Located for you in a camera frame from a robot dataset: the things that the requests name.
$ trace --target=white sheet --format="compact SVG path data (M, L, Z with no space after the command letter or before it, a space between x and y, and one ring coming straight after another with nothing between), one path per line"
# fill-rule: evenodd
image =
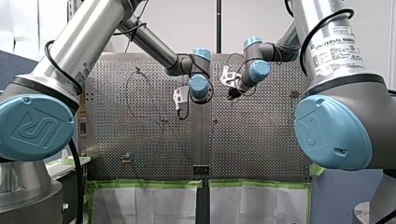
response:
M97 189L93 224L194 224L197 189Z
M37 0L11 0L14 53L38 61L38 2Z
M308 189L211 188L211 224L307 224Z
M47 42L58 37L67 24L67 0L38 0L39 58Z
M0 50L14 52L14 28L11 0L0 0Z

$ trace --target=universal robots logo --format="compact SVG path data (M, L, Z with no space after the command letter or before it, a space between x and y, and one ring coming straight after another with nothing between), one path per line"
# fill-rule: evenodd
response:
M23 116L11 137L35 147L48 148L64 126L61 119L37 108L31 108Z

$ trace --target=white label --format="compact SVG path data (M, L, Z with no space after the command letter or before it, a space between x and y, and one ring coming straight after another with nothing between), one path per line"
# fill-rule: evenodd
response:
M361 52L350 28L339 26L334 27L333 31L337 34L350 34L316 39L309 46L317 76L327 76L344 66L364 68Z
M352 35L352 29L349 26L335 26L332 28L334 35Z

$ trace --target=vertical pole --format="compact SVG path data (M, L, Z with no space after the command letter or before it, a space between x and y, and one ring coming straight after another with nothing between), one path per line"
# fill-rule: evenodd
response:
M217 51L221 53L221 0L218 0L218 16L217 16Z

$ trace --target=white cloth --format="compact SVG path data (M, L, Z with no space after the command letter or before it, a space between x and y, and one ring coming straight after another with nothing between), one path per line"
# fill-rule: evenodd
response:
M0 0L0 50L14 52L14 28L11 0Z
M38 61L38 2L18 0L10 1L10 4L15 38L14 53Z
M97 189L93 224L194 224L197 189Z
M310 189L251 186L210 189L211 224L307 224Z

